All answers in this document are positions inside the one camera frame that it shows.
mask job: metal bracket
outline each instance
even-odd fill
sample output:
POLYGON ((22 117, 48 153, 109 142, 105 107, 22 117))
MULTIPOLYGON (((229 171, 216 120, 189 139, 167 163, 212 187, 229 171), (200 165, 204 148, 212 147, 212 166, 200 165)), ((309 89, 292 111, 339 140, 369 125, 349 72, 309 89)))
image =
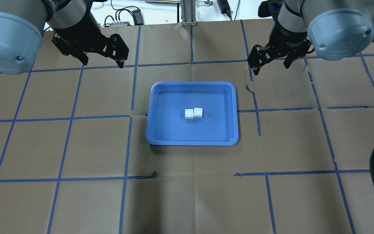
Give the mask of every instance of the metal bracket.
POLYGON ((197 25, 195 0, 181 0, 181 19, 183 27, 197 25))

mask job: white cube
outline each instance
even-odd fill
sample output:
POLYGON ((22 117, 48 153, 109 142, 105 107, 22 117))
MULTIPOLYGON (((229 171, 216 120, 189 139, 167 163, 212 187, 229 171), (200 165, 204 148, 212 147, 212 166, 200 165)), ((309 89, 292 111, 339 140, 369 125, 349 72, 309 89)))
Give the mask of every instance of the white cube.
POLYGON ((203 108, 194 108, 194 118, 201 118, 203 116, 203 108))
POLYGON ((193 119, 194 118, 194 110, 193 109, 185 109, 184 116, 186 119, 193 119))

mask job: blue plastic bin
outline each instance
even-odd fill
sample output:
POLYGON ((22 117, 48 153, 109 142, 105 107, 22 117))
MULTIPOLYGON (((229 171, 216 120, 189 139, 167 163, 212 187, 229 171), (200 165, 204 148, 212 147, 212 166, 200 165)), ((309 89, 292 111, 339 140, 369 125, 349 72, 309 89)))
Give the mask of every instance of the blue plastic bin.
POLYGON ((146 131, 152 145, 234 145, 239 139, 236 89, 230 82, 157 82, 146 131), (202 118, 184 110, 203 108, 202 118))

